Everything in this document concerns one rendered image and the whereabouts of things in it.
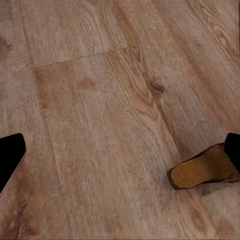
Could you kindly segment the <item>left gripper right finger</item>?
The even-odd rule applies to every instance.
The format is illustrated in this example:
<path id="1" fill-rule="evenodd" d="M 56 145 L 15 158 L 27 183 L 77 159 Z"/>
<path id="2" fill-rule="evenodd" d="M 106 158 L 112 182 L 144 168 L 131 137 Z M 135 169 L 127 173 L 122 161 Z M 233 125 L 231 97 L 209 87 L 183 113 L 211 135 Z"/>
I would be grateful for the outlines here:
<path id="1" fill-rule="evenodd" d="M 224 143 L 224 151 L 240 173 L 240 135 L 228 133 Z"/>

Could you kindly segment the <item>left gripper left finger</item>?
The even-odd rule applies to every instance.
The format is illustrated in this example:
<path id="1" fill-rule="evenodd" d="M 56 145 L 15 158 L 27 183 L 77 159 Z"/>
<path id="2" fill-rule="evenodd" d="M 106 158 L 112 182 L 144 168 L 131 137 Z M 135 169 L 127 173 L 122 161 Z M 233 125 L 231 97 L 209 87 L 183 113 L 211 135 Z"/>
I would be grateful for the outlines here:
<path id="1" fill-rule="evenodd" d="M 22 133 L 0 138 L 0 193 L 26 152 Z"/>

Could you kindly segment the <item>sandal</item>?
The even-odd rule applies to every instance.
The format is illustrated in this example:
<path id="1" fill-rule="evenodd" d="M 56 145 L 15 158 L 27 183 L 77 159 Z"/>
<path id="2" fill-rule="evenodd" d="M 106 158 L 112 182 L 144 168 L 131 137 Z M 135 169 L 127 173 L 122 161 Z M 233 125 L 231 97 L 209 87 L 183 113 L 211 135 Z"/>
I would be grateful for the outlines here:
<path id="1" fill-rule="evenodd" d="M 240 172 L 226 154 L 225 143 L 214 144 L 193 158 L 166 172 L 175 190 L 192 189 L 201 184 L 240 182 Z"/>

